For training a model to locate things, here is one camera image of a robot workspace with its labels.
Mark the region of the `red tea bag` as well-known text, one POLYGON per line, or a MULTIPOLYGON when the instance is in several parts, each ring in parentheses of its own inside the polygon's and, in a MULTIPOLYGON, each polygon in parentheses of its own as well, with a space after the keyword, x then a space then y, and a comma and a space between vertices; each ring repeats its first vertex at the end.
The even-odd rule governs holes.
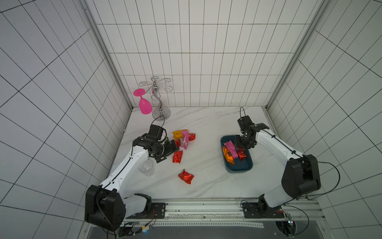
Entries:
POLYGON ((178 177, 184 182, 186 182, 187 184, 191 184, 194 178, 194 175, 186 172, 186 170, 184 169, 180 174, 178 174, 178 177))
POLYGON ((245 160, 247 158, 247 155, 245 153, 245 149, 239 148, 236 152, 237 152, 237 154, 238 154, 238 156, 239 156, 241 161, 243 161, 243 160, 245 160))
POLYGON ((179 163, 180 164, 182 161, 182 157, 183 157, 183 151, 182 150, 175 152, 173 155, 173 163, 179 163))
POLYGON ((175 143, 176 143, 177 147, 181 146, 181 140, 180 139, 175 140, 175 143))
POLYGON ((193 141, 196 139, 196 134, 195 133, 190 133, 189 134, 189 141, 193 141))

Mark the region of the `pink tea bag packet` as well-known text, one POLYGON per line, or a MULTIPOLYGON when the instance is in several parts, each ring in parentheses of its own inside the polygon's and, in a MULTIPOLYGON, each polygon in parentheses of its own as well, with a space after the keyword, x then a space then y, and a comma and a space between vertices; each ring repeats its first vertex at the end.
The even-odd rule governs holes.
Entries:
POLYGON ((189 146, 189 131, 188 130, 183 130, 181 131, 182 134, 182 141, 181 141, 181 147, 183 147, 185 150, 188 149, 189 146))
POLYGON ((231 140, 226 142, 224 144, 224 146, 226 147, 226 149, 229 150, 229 152, 230 152, 230 154, 231 154, 233 159, 236 159, 236 158, 239 157, 238 153, 236 152, 235 145, 234 145, 234 143, 231 140))

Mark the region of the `yellow tea bag packet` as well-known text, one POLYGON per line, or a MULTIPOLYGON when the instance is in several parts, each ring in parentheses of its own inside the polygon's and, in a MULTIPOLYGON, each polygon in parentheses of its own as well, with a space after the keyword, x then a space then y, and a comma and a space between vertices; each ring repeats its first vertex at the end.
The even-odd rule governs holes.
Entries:
POLYGON ((183 138, 183 134, 182 134, 183 131, 186 131, 186 129, 174 131, 173 132, 174 140, 183 138))

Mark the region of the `orange tea bag packet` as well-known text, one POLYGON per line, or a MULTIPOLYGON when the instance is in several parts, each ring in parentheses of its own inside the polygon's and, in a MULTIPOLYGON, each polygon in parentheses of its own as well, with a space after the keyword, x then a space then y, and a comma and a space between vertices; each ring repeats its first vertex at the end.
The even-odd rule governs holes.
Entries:
POLYGON ((231 152, 230 152, 225 146, 222 148, 222 150, 223 150, 223 155, 224 155, 224 157, 225 157, 225 160, 226 160, 229 164, 231 164, 231 165, 235 165, 234 158, 233 158, 231 152))

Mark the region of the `red tea bag bottom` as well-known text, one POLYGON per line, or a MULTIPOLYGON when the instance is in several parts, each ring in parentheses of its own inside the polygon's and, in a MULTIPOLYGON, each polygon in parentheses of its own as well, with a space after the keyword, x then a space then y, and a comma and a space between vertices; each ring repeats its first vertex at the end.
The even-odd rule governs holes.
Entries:
POLYGON ((180 174, 178 174, 178 177, 184 182, 186 182, 187 184, 191 184, 194 178, 194 175, 186 172, 186 170, 184 169, 180 174))

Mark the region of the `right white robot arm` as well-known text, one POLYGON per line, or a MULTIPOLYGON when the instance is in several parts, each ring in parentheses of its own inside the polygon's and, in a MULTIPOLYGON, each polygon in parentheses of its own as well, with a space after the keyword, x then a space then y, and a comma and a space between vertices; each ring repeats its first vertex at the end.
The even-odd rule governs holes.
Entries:
POLYGON ((238 124, 242 135, 236 135, 235 142, 239 148, 250 149, 260 143, 284 167, 279 185, 259 197, 256 206, 259 216, 270 217, 281 205, 321 188, 318 161, 313 155, 290 148, 267 125, 254 124, 248 116, 240 118, 238 124))

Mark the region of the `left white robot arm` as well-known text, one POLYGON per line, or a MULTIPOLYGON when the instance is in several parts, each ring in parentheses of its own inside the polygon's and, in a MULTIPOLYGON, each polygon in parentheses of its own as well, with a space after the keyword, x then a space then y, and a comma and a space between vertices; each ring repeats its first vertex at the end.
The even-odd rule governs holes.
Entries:
POLYGON ((161 162, 179 151, 174 140, 157 141, 138 137, 124 161, 100 185, 91 185, 85 196, 85 222, 115 232, 124 219, 139 214, 149 216, 151 197, 141 193, 125 195, 128 181, 133 174, 154 156, 161 162))

